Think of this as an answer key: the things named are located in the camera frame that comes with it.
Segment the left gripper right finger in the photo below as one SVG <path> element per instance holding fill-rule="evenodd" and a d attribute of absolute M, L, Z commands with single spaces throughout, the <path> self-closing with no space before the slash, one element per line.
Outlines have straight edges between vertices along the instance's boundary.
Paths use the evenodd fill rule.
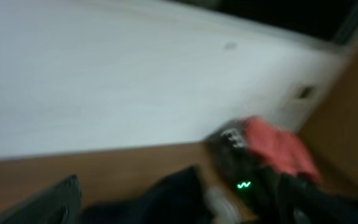
<path fill-rule="evenodd" d="M 326 194 L 288 174 L 278 181 L 277 208 L 284 224 L 358 224 L 358 200 Z"/>

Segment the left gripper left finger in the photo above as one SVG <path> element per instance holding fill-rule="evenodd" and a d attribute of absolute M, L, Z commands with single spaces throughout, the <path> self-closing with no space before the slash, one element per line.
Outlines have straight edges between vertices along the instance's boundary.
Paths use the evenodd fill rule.
<path fill-rule="evenodd" d="M 0 213 L 0 224 L 77 224 L 82 192 L 76 175 Z"/>

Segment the navy blue shorts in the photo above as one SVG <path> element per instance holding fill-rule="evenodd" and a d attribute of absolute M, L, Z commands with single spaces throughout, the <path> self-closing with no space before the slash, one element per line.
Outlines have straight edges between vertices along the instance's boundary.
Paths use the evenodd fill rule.
<path fill-rule="evenodd" d="M 213 215 L 204 202 L 195 166 L 170 174 L 141 196 L 90 206 L 80 215 L 87 224 L 210 224 Z"/>

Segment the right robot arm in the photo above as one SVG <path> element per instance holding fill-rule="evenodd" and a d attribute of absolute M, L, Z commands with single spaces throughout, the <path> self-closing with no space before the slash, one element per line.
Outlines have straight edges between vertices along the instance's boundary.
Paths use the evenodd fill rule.
<path fill-rule="evenodd" d="M 306 179 L 252 164 L 237 166 L 232 178 L 257 223 L 358 224 L 358 209 Z"/>

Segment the red t-shirt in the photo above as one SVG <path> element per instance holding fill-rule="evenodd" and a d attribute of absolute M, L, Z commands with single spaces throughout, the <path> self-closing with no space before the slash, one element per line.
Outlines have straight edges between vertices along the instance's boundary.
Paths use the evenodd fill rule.
<path fill-rule="evenodd" d="M 279 173 L 305 175 L 314 183 L 321 174 L 308 148 L 292 132 L 276 127 L 258 116 L 242 121 L 247 149 Z"/>

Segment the black garment with white print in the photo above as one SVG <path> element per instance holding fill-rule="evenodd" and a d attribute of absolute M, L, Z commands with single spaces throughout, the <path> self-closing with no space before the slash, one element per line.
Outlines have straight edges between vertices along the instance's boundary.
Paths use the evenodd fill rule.
<path fill-rule="evenodd" d="M 234 189 L 277 186 L 278 174 L 251 151 L 242 120 L 222 124 L 205 141 L 218 173 Z"/>

